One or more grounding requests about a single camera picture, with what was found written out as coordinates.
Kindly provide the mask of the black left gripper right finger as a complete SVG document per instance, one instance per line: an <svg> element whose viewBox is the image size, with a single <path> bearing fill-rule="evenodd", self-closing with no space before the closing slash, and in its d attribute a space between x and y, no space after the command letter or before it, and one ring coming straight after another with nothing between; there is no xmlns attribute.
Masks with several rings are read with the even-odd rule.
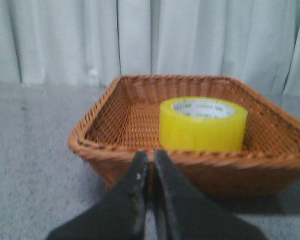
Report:
<svg viewBox="0 0 300 240"><path fill-rule="evenodd" d="M202 194L164 150L153 158L153 204L160 240L264 240L256 226Z"/></svg>

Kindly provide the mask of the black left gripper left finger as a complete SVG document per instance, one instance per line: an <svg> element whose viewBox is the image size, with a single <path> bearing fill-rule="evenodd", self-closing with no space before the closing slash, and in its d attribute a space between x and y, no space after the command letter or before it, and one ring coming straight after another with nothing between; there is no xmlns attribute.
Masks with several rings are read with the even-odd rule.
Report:
<svg viewBox="0 0 300 240"><path fill-rule="evenodd" d="M95 205L53 229L49 240L142 240L148 203L149 158L138 151L115 186Z"/></svg>

